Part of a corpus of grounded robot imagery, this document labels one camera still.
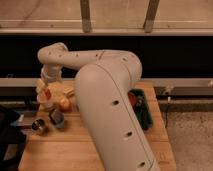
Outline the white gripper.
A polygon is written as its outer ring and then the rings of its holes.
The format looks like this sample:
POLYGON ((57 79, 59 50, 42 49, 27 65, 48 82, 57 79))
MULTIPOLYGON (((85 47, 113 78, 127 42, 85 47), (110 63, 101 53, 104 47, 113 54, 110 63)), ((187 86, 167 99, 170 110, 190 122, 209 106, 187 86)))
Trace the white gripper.
POLYGON ((61 74, 61 67, 44 65, 41 69, 41 78, 39 78, 36 82, 37 94, 45 94, 45 90, 47 89, 47 85, 45 83, 51 83, 49 85, 49 90, 52 94, 52 97, 54 99, 64 98, 65 94, 63 92, 62 86, 59 83, 52 83, 61 81, 61 74))

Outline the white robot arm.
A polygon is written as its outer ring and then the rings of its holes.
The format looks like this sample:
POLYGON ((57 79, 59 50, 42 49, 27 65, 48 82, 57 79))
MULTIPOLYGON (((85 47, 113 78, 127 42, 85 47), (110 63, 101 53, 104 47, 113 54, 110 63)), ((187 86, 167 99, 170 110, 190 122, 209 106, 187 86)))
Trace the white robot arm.
POLYGON ((46 83, 59 81, 63 68, 78 71, 76 102, 105 171, 161 171, 128 98, 142 74, 134 53, 70 51, 55 43, 41 48, 38 60, 46 83))

